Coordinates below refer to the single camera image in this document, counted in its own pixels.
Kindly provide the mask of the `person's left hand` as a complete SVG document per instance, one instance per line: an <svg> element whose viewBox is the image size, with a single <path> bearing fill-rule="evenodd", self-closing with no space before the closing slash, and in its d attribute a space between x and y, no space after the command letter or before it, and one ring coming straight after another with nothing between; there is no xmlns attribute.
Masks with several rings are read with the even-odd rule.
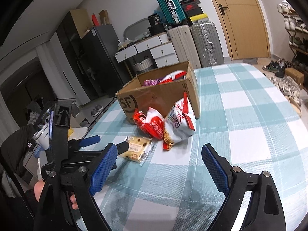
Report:
<svg viewBox="0 0 308 231"><path fill-rule="evenodd" d="M36 200L38 202L39 202L39 199L41 197L41 193L42 193L42 190L43 190L44 186L45 186L45 182L42 181L42 180L39 180L34 185L34 195L35 195L35 198L36 198ZM70 196L70 201L72 203L73 210L79 209L78 204L77 204L77 200L76 200L76 197L75 197L75 194L72 194Z"/></svg>

